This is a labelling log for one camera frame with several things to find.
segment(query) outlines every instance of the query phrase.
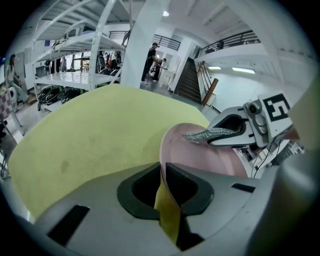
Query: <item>white shelving rack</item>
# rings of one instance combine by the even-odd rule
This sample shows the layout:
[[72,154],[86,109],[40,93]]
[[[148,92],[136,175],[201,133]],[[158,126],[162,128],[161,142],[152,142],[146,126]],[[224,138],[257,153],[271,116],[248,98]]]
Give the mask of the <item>white shelving rack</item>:
[[[60,40],[67,30],[76,24],[90,22],[95,25],[95,31],[71,37],[61,44],[57,51],[44,52],[34,56],[36,41]],[[90,51],[89,72],[60,72],[37,79],[34,77],[34,90],[38,100],[37,84],[60,85],[64,87],[81,88],[87,91],[94,90],[96,85],[118,80],[114,76],[96,74],[97,54],[103,50],[125,52],[125,47],[103,34],[107,24],[130,23],[131,12],[126,9],[122,0],[57,0],[39,19],[33,37],[32,70],[35,74],[35,63],[63,56]],[[53,111],[61,103],[56,102],[46,108]]]

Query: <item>fluorescent light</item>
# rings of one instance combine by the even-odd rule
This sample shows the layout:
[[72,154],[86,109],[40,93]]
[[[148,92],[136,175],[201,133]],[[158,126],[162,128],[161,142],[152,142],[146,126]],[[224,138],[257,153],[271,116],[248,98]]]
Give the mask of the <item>fluorescent light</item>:
[[256,71],[254,71],[253,69],[249,69],[249,68],[233,67],[232,69],[234,71],[245,72],[245,73],[250,73],[250,74],[256,73]]
[[219,67],[219,66],[210,66],[210,67],[208,67],[208,69],[210,69],[210,70],[220,70],[221,67]]

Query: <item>staircase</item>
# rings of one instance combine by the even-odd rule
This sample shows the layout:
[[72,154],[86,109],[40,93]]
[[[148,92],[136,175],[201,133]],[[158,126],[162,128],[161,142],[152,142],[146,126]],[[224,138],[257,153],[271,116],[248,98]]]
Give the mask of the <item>staircase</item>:
[[196,103],[202,103],[197,70],[193,59],[187,59],[174,93]]

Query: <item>mesh cloth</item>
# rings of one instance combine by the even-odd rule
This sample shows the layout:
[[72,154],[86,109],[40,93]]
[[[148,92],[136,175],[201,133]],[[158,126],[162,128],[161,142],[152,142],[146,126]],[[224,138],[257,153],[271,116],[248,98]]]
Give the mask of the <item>mesh cloth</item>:
[[217,137],[231,135],[235,133],[236,131],[234,130],[212,127],[199,132],[188,132],[186,134],[183,134],[182,136],[187,141],[197,142],[197,141],[208,141]]

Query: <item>checkered chair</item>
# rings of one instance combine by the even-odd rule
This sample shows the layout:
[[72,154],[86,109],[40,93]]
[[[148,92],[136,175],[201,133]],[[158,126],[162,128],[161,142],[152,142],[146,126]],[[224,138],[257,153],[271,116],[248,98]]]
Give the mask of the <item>checkered chair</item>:
[[5,120],[9,115],[11,114],[12,119],[16,126],[18,127],[18,130],[22,135],[25,134],[25,132],[22,129],[22,126],[16,116],[16,113],[13,111],[12,105],[11,105],[11,97],[10,97],[10,91],[7,89],[3,93],[0,94],[0,118],[1,121]]

